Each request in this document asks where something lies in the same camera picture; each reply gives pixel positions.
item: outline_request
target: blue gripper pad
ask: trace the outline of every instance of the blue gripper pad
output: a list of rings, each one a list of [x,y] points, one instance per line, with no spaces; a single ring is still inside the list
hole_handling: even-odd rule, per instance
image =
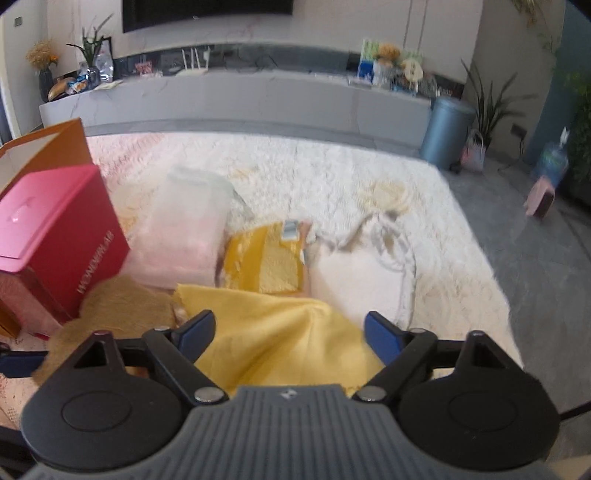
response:
[[[368,313],[365,317],[363,330],[365,332],[365,341],[384,365],[392,363],[402,352],[404,348],[401,337],[402,332],[380,314],[376,312]]]

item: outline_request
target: television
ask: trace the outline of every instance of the television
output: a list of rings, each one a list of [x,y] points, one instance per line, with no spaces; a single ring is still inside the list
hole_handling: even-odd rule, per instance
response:
[[[188,18],[234,14],[285,14],[293,0],[122,0],[123,32]]]

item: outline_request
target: blue trash can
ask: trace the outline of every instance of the blue trash can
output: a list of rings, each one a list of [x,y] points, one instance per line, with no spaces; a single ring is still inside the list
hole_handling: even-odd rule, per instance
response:
[[[475,118],[476,111],[468,103],[439,97],[435,101],[419,156],[447,170],[460,159]]]

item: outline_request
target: wall outlet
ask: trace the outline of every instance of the wall outlet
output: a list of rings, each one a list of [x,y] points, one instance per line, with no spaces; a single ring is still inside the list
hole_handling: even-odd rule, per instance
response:
[[[527,137],[527,130],[520,125],[513,124],[511,127],[511,135],[515,135],[523,141],[525,140],[525,137]]]

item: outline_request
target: yellow towel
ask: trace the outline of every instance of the yellow towel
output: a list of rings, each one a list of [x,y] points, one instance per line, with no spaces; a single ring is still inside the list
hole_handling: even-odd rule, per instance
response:
[[[239,385],[340,384],[347,394],[383,365],[363,332],[326,303],[179,285],[189,317],[214,312],[216,336],[196,366],[230,395]]]

